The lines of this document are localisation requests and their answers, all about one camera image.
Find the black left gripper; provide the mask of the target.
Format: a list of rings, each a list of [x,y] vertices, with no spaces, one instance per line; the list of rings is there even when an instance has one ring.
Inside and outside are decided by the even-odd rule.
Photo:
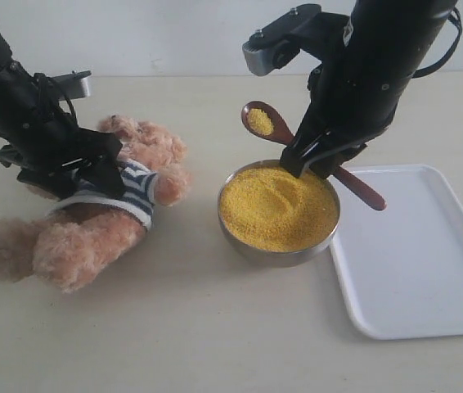
[[[120,197],[122,142],[114,133],[81,128],[73,100],[53,97],[54,77],[32,75],[18,61],[0,71],[0,132],[14,151],[12,160],[26,168],[16,179],[57,200],[76,193],[80,179],[108,197]],[[42,173],[62,170],[70,175]]]

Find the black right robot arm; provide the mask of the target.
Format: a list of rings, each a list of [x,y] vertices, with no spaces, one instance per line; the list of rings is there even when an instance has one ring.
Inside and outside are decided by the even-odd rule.
[[[350,16],[320,12],[287,33],[321,61],[321,73],[281,166],[299,177],[311,163],[380,136],[411,79],[446,62],[420,68],[445,22],[458,19],[453,1],[358,1]]]

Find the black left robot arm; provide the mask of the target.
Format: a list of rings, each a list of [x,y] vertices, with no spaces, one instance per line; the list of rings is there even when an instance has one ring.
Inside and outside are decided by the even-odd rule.
[[[79,125],[61,103],[88,97],[88,70],[51,77],[28,73],[0,32],[0,163],[20,168],[17,179],[60,199],[84,179],[109,197],[124,194],[119,172],[121,141]]]

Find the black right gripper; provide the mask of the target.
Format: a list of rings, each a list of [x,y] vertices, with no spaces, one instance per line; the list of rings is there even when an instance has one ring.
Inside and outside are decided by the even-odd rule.
[[[330,177],[390,126],[413,75],[414,61],[402,53],[320,62],[308,77],[310,103],[280,166],[295,178],[308,169]]]

